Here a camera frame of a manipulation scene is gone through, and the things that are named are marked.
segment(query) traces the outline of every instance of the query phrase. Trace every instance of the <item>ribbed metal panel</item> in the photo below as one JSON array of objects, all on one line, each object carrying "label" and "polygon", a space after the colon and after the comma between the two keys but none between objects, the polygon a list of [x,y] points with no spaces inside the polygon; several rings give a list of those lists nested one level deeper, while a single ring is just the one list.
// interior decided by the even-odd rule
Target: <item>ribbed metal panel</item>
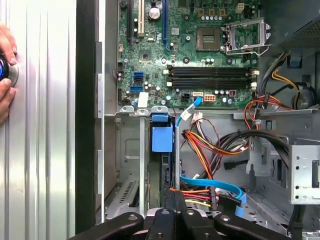
[{"label": "ribbed metal panel", "polygon": [[75,232],[76,0],[0,0],[19,61],[0,126],[0,239]]}]

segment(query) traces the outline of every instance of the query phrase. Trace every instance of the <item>black ram slot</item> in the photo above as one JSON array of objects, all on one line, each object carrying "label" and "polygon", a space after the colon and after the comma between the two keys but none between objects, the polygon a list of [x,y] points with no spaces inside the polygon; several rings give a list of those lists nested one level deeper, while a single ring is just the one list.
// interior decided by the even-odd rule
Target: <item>black ram slot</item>
[{"label": "black ram slot", "polygon": [[243,78],[250,76],[248,68],[240,67],[172,67],[169,69],[175,78],[203,78],[206,76],[218,78]]},{"label": "black ram slot", "polygon": [[246,89],[249,85],[247,79],[172,78],[175,89]]}]

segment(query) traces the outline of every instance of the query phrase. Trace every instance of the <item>blue sata port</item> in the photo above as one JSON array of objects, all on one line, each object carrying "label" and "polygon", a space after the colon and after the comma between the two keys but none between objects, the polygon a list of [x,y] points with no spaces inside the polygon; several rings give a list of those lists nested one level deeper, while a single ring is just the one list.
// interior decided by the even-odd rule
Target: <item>blue sata port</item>
[{"label": "blue sata port", "polygon": [[135,71],[133,73],[133,78],[143,78],[145,74],[142,71]]},{"label": "blue sata port", "polygon": [[131,86],[130,87],[130,92],[131,93],[140,93],[143,92],[144,88],[142,86]]}]

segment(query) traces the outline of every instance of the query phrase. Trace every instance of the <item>cpu socket lever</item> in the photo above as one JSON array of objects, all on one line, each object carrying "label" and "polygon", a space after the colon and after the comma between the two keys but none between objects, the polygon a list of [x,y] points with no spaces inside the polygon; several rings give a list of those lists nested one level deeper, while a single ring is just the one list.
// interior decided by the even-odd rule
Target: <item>cpu socket lever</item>
[{"label": "cpu socket lever", "polygon": [[[253,27],[253,25],[258,25],[258,43],[239,46],[236,40],[238,30],[248,27],[250,28]],[[271,33],[267,32],[270,28],[270,25],[265,23],[265,19],[263,17],[228,23],[221,28],[226,36],[226,43],[221,47],[221,51],[225,52],[226,55],[256,54],[257,56],[261,56],[268,51],[271,46],[270,44],[266,44],[267,40],[271,36]]]}]

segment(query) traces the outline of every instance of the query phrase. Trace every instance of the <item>red wire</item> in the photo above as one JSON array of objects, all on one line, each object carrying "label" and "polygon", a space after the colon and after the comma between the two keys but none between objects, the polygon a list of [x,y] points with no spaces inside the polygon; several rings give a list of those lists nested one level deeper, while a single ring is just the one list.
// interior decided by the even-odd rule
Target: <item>red wire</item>
[{"label": "red wire", "polygon": [[188,194],[188,193],[184,193],[183,194],[186,197],[193,197],[193,198],[198,198],[198,199],[204,199],[204,200],[211,200],[211,197],[209,196],[199,196],[199,195],[195,195],[195,194]]}]

